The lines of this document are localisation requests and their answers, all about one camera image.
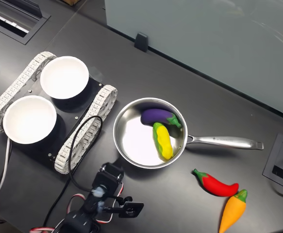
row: orange carrot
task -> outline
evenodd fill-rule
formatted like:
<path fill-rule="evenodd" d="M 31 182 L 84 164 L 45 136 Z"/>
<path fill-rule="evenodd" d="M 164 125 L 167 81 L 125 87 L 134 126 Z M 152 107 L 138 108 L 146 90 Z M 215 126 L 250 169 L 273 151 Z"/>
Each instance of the orange carrot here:
<path fill-rule="evenodd" d="M 243 215 L 246 209 L 246 197 L 247 190 L 243 189 L 229 198 L 223 211 L 219 233 L 224 233 Z"/>

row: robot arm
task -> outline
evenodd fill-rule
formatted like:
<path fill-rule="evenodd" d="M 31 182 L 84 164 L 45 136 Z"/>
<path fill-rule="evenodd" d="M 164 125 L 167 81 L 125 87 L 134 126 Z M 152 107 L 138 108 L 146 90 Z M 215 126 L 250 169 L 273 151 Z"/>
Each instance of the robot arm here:
<path fill-rule="evenodd" d="M 104 164 L 97 173 L 92 191 L 84 201 L 83 206 L 67 214 L 65 219 L 56 227 L 53 233 L 99 233 L 100 224 L 95 220 L 98 213 L 118 214 L 121 218 L 137 217 L 144 204 L 132 202 L 132 197 L 121 198 L 114 196 L 124 173 L 111 163 Z M 106 207 L 107 198 L 114 198 L 120 207 Z"/>

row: white bowl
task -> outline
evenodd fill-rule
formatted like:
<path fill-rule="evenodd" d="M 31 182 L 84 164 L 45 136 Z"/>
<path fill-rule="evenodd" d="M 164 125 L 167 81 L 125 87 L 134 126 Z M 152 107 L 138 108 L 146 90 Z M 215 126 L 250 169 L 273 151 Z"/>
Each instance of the white bowl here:
<path fill-rule="evenodd" d="M 84 90 L 88 76 L 84 62 L 64 56 L 50 61 L 42 70 L 40 79 L 46 94 L 55 99 L 69 99 Z"/>
<path fill-rule="evenodd" d="M 53 104 L 40 96 L 25 96 L 6 110 L 3 128 L 14 142 L 31 144 L 50 134 L 56 123 Z"/>

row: pepper stem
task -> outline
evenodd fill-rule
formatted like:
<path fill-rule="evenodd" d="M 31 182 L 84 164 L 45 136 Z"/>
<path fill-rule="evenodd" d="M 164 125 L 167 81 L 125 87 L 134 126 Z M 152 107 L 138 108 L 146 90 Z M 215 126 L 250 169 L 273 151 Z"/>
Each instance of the pepper stem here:
<path fill-rule="evenodd" d="M 242 202 L 246 203 L 247 194 L 248 194 L 247 190 L 243 189 L 243 190 L 239 191 L 237 194 L 235 194 L 234 197 L 236 197 L 237 199 L 239 199 Z"/>
<path fill-rule="evenodd" d="M 203 177 L 208 177 L 207 173 L 199 172 L 199 171 L 197 171 L 197 169 L 194 169 L 193 172 L 198 176 L 201 184 L 204 185 Z"/>

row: pan handle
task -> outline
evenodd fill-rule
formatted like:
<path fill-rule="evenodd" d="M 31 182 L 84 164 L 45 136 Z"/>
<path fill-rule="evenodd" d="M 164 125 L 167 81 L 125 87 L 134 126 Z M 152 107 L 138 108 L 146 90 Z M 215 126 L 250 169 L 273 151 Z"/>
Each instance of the pan handle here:
<path fill-rule="evenodd" d="M 229 137 L 229 136 L 213 136 L 213 137 L 198 137 L 188 135 L 192 141 L 190 143 L 205 143 L 217 146 L 237 148 L 237 149 L 252 149 L 252 150 L 263 150 L 264 145 L 262 142 L 256 142 L 250 139 L 241 137 Z"/>

